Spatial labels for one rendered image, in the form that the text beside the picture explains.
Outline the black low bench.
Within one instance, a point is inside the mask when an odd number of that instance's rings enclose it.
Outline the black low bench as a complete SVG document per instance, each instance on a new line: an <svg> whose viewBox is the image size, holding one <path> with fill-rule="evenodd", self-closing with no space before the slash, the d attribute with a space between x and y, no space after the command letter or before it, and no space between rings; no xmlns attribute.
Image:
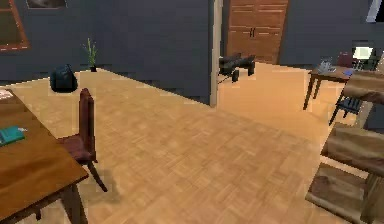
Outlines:
<svg viewBox="0 0 384 224"><path fill-rule="evenodd" d="M254 74L254 59L254 55L242 58L240 53L236 53L232 56L220 57L219 73L230 77L232 79L232 82L237 82L240 74L239 68L246 69L249 76Z"/></svg>

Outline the brown wooden cupboard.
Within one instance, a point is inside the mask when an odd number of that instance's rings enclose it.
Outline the brown wooden cupboard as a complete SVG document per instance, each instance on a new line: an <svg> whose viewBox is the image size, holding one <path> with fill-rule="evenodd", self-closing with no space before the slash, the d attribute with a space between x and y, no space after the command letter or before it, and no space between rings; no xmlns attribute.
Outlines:
<svg viewBox="0 0 384 224"><path fill-rule="evenodd" d="M277 64L289 0L230 0L226 53Z"/></svg>

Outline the dark red wooden chair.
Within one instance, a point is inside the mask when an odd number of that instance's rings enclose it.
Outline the dark red wooden chair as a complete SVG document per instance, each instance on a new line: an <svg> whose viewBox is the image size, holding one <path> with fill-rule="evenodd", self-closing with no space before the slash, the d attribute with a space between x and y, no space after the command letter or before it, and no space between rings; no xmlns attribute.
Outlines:
<svg viewBox="0 0 384 224"><path fill-rule="evenodd" d="M94 166L98 162L94 130L94 99L89 90L83 88L79 99L79 131L77 134L61 137L58 141L80 165L88 167L99 187L107 192L108 189Z"/></svg>

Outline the green house plant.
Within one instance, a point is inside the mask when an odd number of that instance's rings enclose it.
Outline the green house plant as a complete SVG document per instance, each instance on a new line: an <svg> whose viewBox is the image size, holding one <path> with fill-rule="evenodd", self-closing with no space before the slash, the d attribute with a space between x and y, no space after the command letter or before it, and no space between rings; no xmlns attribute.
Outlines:
<svg viewBox="0 0 384 224"><path fill-rule="evenodd" d="M97 48L95 43L88 38L87 43L84 45L85 51L87 52L88 56L88 65L91 72L96 72L96 54L97 54Z"/></svg>

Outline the dark blue round bag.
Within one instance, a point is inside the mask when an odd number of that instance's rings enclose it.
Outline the dark blue round bag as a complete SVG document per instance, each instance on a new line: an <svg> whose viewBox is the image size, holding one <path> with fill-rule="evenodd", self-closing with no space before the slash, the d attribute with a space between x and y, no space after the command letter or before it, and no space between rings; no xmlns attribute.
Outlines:
<svg viewBox="0 0 384 224"><path fill-rule="evenodd" d="M77 89L77 78L69 64L57 67L50 74L50 87L56 93L71 93Z"/></svg>

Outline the small brown side table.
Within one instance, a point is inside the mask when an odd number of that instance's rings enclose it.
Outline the small brown side table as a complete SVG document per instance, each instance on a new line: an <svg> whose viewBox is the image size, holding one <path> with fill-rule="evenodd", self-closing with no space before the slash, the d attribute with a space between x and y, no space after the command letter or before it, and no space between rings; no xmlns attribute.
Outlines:
<svg viewBox="0 0 384 224"><path fill-rule="evenodd" d="M322 81L331 81L336 83L346 83L349 77L344 74L346 67L336 66L334 72L323 72L320 73L317 68L309 72L309 81L307 92L303 104L303 109L306 110L312 94L313 87L316 87L314 97L317 97L318 90Z"/></svg>

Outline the grey glass jug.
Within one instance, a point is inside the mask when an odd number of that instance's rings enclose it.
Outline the grey glass jug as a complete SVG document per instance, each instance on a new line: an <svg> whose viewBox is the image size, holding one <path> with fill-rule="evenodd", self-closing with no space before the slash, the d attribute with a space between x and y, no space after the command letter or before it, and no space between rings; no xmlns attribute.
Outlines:
<svg viewBox="0 0 384 224"><path fill-rule="evenodd" d="M328 73L328 72L334 72L336 68L332 65L332 58L323 58L321 60L321 63L317 67L317 70L320 74L322 73Z"/></svg>

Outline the black chair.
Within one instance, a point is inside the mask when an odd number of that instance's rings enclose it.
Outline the black chair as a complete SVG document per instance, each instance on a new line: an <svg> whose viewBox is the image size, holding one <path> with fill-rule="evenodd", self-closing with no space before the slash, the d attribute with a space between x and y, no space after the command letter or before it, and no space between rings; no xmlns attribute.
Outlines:
<svg viewBox="0 0 384 224"><path fill-rule="evenodd" d="M335 109L331 116L329 124L333 123L339 110L344 111L343 117L346 117L348 113L357 115L360 111L361 105L362 105L362 101L359 99L340 96L335 104Z"/></svg>

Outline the light wooden shelf unit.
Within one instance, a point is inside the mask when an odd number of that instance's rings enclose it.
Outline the light wooden shelf unit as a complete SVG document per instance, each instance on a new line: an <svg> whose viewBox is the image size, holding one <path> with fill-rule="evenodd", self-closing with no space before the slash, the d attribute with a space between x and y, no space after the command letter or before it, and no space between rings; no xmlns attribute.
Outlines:
<svg viewBox="0 0 384 224"><path fill-rule="evenodd" d="M384 134L364 128L376 104L384 105L384 53L374 71L355 71L340 96L362 101L355 124L336 123L321 154L368 174L361 178L319 165L306 200L351 224L384 224Z"/></svg>

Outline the brown wooden dining table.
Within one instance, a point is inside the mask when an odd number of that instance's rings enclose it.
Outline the brown wooden dining table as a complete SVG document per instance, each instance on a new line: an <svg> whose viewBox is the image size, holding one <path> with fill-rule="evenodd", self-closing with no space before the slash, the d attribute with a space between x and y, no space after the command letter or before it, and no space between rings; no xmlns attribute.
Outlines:
<svg viewBox="0 0 384 224"><path fill-rule="evenodd" d="M0 100L0 128L13 125L26 132L0 147L0 224L16 224L56 200L71 224L88 224L77 188L87 171L17 96Z"/></svg>

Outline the dark framed picture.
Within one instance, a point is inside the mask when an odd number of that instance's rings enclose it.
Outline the dark framed picture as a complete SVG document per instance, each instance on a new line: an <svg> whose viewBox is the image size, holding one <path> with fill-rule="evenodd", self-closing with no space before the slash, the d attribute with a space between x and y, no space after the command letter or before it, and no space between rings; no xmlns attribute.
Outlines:
<svg viewBox="0 0 384 224"><path fill-rule="evenodd" d="M58 9L66 8L66 0L26 0L30 9Z"/></svg>

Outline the teal book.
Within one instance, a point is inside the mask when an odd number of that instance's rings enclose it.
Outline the teal book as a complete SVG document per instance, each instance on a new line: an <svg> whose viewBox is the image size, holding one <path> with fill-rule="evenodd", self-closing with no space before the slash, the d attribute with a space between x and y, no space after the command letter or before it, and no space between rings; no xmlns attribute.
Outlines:
<svg viewBox="0 0 384 224"><path fill-rule="evenodd" d="M0 129L0 146L8 145L24 138L24 132L17 126Z"/></svg>

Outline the brown framed window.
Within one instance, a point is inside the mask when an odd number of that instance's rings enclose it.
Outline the brown framed window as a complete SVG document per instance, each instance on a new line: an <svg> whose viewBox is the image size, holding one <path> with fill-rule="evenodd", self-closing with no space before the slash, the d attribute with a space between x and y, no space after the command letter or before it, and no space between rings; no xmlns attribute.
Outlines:
<svg viewBox="0 0 384 224"><path fill-rule="evenodd" d="M0 0L0 52L25 50L30 43L14 0Z"/></svg>

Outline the white window frame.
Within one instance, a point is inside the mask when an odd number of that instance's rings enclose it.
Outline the white window frame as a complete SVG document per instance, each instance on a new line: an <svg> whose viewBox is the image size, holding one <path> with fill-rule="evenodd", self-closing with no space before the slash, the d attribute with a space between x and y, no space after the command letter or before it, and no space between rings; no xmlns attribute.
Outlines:
<svg viewBox="0 0 384 224"><path fill-rule="evenodd" d="M380 7L382 4L382 0L372 0L370 3L370 7L366 16L367 23L375 23L377 15L379 13Z"/></svg>

